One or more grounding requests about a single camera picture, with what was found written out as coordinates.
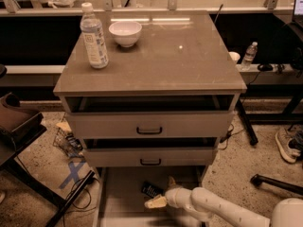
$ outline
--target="white robotic arm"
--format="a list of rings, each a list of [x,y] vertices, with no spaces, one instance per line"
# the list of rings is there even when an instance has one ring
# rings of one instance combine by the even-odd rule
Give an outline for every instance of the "white robotic arm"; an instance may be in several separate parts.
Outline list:
[[[191,216],[201,222],[209,222],[213,214],[225,219],[235,227],[269,227],[271,220],[252,211],[226,201],[202,187],[193,190],[183,188],[169,179],[169,189],[165,196],[157,196],[145,202],[147,208],[184,208]],[[303,200],[287,199],[279,203],[273,214],[273,227],[298,227],[303,223]]]

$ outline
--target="clear bottle on desk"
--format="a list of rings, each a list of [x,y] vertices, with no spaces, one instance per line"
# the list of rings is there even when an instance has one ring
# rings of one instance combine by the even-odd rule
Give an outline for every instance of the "clear bottle on desk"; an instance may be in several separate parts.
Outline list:
[[[94,13],[91,3],[82,4],[83,16],[80,22],[88,61],[91,66],[100,69],[108,64],[107,49],[104,40],[102,22]]]
[[[253,42],[246,49],[245,56],[241,63],[241,71],[248,71],[251,63],[253,62],[256,54],[258,52],[258,43]]]

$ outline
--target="chair leg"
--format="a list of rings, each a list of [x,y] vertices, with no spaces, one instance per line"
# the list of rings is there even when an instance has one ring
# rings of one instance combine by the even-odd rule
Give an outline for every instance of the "chair leg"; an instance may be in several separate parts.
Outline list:
[[[289,184],[289,183],[284,183],[284,182],[281,182],[281,181],[278,181],[275,179],[260,176],[258,174],[251,178],[250,183],[252,183],[254,186],[260,186],[262,183],[267,183],[267,184],[274,185],[276,187],[291,191],[293,193],[303,195],[303,187]]]

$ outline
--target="laptop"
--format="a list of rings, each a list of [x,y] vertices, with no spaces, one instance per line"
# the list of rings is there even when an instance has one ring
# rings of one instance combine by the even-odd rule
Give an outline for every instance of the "laptop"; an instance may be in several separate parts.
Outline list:
[[[303,28],[303,0],[294,0],[293,22]]]

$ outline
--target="white cup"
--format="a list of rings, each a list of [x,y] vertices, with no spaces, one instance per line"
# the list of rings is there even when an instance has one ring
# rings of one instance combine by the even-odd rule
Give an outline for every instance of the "white cup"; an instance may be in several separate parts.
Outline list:
[[[230,51],[229,56],[231,57],[231,59],[235,64],[237,64],[238,60],[240,59],[240,54],[234,51]]]

